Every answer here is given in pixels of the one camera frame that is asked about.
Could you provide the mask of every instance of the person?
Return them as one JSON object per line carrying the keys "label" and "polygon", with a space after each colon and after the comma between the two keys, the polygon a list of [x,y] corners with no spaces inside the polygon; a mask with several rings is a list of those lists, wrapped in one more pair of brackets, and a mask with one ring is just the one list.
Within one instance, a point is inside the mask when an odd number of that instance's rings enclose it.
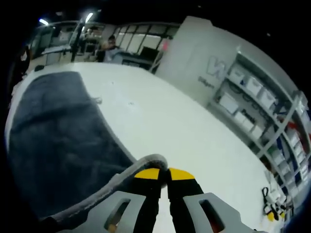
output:
{"label": "person", "polygon": [[108,41],[104,42],[101,45],[101,49],[97,52],[97,61],[98,62],[109,62],[112,60],[113,52],[112,50],[119,49],[119,46],[116,46],[116,37],[114,35],[109,36]]}
{"label": "person", "polygon": [[14,68],[11,76],[11,81],[9,83],[9,95],[12,94],[14,86],[23,80],[22,77],[26,74],[30,61],[31,51],[28,46],[25,45],[13,64]]}
{"label": "person", "polygon": [[102,50],[114,50],[119,49],[119,46],[116,46],[116,37],[114,35],[109,36],[108,42],[102,44]]}
{"label": "person", "polygon": [[79,47],[80,47],[79,54],[80,55],[84,54],[86,50],[86,43],[88,42],[89,38],[92,36],[93,36],[93,30],[90,28],[85,33],[81,33],[81,36],[79,38]]}

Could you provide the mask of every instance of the ceiling light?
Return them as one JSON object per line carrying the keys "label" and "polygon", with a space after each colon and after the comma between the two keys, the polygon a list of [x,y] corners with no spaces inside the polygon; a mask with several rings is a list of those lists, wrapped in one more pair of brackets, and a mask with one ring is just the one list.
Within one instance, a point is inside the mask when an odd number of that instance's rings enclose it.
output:
{"label": "ceiling light", "polygon": [[44,19],[39,19],[39,22],[44,24],[44,25],[48,25],[49,23],[47,21],[45,21]]}
{"label": "ceiling light", "polygon": [[86,23],[89,21],[89,19],[92,17],[94,13],[89,13],[86,17]]}

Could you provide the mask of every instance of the dark gray cloth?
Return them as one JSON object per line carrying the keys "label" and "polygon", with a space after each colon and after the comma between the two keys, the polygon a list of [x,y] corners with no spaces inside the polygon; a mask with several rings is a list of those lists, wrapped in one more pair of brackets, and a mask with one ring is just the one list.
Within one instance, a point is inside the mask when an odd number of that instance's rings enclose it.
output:
{"label": "dark gray cloth", "polygon": [[38,217],[82,201],[133,164],[77,72],[43,75],[28,86],[13,119],[8,160]]}

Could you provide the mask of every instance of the desk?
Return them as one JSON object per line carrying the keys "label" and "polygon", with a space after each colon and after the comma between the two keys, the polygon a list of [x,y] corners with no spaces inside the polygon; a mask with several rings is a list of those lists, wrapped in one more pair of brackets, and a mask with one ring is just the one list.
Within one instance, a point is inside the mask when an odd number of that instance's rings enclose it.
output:
{"label": "desk", "polygon": [[[269,227],[262,223],[261,189],[269,184],[260,160],[206,109],[141,68],[70,63],[32,71],[14,96],[6,138],[27,83],[43,74],[68,70],[81,73],[91,97],[102,98],[100,111],[134,157],[153,153],[165,156],[169,166],[193,174],[204,192],[214,193],[237,209],[244,224],[275,232],[272,229],[281,223],[273,222]],[[154,232],[174,232],[166,189],[159,205]]]}
{"label": "desk", "polygon": [[62,52],[70,51],[71,46],[70,45],[61,45],[61,46],[55,46],[46,48],[41,54],[47,55],[46,58],[46,64],[45,65],[52,65],[60,61],[60,56]]}

